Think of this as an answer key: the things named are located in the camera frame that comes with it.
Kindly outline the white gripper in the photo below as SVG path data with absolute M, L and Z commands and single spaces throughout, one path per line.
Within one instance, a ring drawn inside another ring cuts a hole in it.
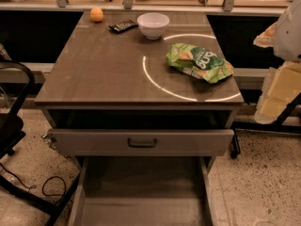
M 253 44 L 261 48 L 273 46 L 276 57 L 290 60 L 278 69 L 270 68 L 263 80 L 254 119 L 270 124 L 301 93 L 301 0 L 293 0 L 277 23 L 260 33 Z

